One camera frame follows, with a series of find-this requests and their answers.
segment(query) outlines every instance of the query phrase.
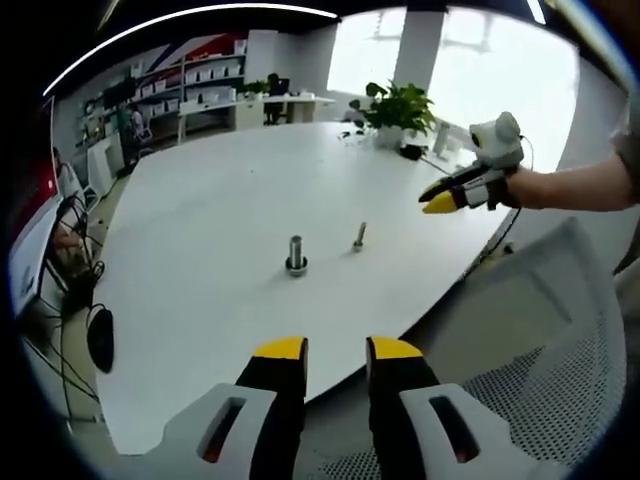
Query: floor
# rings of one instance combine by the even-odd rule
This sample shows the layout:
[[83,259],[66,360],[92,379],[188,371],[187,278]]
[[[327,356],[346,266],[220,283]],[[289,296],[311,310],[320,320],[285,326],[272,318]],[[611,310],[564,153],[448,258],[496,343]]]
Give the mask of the floor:
[[[101,219],[107,231],[128,181],[128,178],[118,180],[111,193],[92,212],[92,219]],[[483,268],[490,268],[487,266],[489,263],[465,283],[473,282],[482,274]],[[81,311],[65,323],[62,349],[76,371],[96,390],[94,367],[85,341],[86,314],[86,310]],[[406,339],[421,348],[442,382],[459,383],[509,363],[514,356],[539,346],[558,328],[558,320],[550,314],[544,302],[530,297],[526,289],[520,289],[517,284],[512,286],[506,298],[469,297],[465,295],[462,284],[454,287],[436,308],[425,315]],[[65,374],[73,377],[68,369]],[[68,389],[68,397],[75,418],[70,422],[70,428],[79,451],[91,464],[109,469],[117,462],[118,454],[106,425],[102,423],[99,405],[73,388]],[[357,451],[367,442],[370,444],[366,398],[364,373],[359,372],[330,394],[312,402],[308,406],[300,462],[317,463],[319,452],[330,454],[326,450],[326,440],[323,440],[327,437],[335,439],[332,451],[336,452]]]

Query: ceiling light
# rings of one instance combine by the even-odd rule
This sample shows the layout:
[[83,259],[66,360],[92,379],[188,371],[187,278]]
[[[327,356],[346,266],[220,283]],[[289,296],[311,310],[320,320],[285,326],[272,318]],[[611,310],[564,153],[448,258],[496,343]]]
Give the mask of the ceiling light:
[[544,19],[542,8],[540,8],[540,3],[538,3],[538,0],[527,0],[527,3],[529,4],[529,8],[531,9],[533,19],[538,23],[546,25],[547,22]]
[[313,15],[320,15],[322,17],[328,17],[328,18],[336,18],[337,17],[337,15],[335,13],[324,12],[322,10],[316,10],[314,8],[297,7],[295,5],[279,5],[277,3],[230,3],[230,4],[225,4],[225,5],[210,5],[208,7],[190,8],[188,10],[182,10],[180,12],[170,13],[169,15],[163,15],[162,17],[154,18],[153,20],[148,20],[148,21],[146,21],[144,23],[141,23],[140,25],[136,25],[135,27],[131,27],[130,29],[125,30],[124,32],[121,32],[121,33],[111,37],[109,40],[105,40],[104,42],[102,42],[97,47],[91,49],[90,51],[85,53],[82,57],[80,57],[78,60],[73,62],[71,65],[69,65],[65,69],[64,72],[62,72],[60,75],[58,75],[58,78],[56,78],[53,82],[51,82],[51,85],[49,85],[45,89],[45,91],[42,93],[42,96],[43,97],[47,96],[47,94],[51,91],[51,89],[53,87],[55,87],[58,83],[60,83],[60,81],[64,77],[66,77],[73,69],[75,69],[78,65],[80,65],[82,62],[84,62],[86,59],[88,59],[92,55],[96,54],[97,52],[99,52],[103,48],[111,45],[112,43],[120,40],[123,37],[126,37],[127,35],[130,35],[130,34],[132,34],[134,32],[137,32],[138,30],[142,30],[145,27],[149,27],[151,25],[155,25],[156,23],[164,22],[165,20],[170,20],[172,18],[182,17],[184,15],[190,15],[192,13],[212,12],[212,11],[215,11],[215,10],[231,10],[231,9],[236,9],[236,8],[269,8],[269,9],[274,9],[274,10],[289,10],[289,11],[293,11],[293,12],[310,13],[310,14],[313,14]]

